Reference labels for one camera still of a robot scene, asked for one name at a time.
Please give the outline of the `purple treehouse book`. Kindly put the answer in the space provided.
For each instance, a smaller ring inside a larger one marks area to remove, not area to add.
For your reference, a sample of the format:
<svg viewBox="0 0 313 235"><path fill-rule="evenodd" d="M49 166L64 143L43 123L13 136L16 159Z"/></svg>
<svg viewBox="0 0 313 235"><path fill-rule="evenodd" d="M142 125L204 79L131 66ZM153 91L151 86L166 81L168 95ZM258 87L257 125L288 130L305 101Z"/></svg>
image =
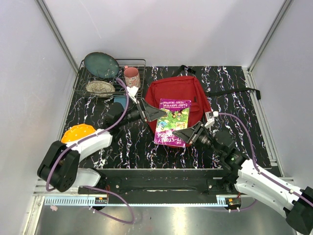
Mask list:
<svg viewBox="0 0 313 235"><path fill-rule="evenodd" d="M188 127L191 100L160 100L159 108L166 115L157 119L154 143L171 147L185 147L186 143L173 132Z"/></svg>

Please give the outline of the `red student backpack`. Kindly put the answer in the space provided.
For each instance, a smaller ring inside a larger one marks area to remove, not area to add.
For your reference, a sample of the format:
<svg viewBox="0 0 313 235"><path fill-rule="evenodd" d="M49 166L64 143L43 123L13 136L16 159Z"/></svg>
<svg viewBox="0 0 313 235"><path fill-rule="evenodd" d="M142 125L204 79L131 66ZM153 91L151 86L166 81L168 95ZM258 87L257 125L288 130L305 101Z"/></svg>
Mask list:
<svg viewBox="0 0 313 235"><path fill-rule="evenodd" d="M238 88L220 92L205 92L195 76L180 76L179 73L183 71L186 66L181 66L176 71L173 77L164 78L154 81L148 88L145 100L151 106L159 108L160 100L164 99L178 99L191 100L191 107L189 113L188 127L195 125L202 119L205 112L211 112L211 106L207 100L208 97L221 96L224 94L255 91L258 100L261 99L261 93L253 88ZM157 120L149 123L152 132L155 134Z"/></svg>

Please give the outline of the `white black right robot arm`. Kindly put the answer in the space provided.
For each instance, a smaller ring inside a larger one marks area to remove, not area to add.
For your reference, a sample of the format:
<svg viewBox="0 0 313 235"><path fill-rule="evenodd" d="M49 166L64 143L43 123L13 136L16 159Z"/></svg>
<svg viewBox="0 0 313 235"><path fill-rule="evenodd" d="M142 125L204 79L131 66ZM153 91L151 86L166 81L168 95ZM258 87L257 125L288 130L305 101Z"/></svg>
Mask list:
<svg viewBox="0 0 313 235"><path fill-rule="evenodd" d="M227 174L222 178L224 192L246 194L269 206L283 216L297 232L309 235L313 231L313 189L302 189L258 166L253 159L240 153L232 136L225 131L212 135L201 122L173 131L173 135L189 145L214 149Z"/></svg>

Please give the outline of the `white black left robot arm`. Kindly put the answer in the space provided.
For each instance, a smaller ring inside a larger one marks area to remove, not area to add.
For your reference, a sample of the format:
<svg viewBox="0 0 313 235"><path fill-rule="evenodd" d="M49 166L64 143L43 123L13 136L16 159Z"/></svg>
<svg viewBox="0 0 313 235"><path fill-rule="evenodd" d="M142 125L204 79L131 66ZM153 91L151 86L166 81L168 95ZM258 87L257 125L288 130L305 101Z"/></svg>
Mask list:
<svg viewBox="0 0 313 235"><path fill-rule="evenodd" d="M111 146L121 136L120 128L137 120L152 122L166 115L166 112L148 104L141 98L128 110L121 103L114 102L105 114L101 129L77 140L62 143L55 141L49 147L37 170L39 178L46 182L46 190L65 192L71 187L88 186L100 194L105 190L105 181L95 169L84 169L79 163L99 151Z"/></svg>

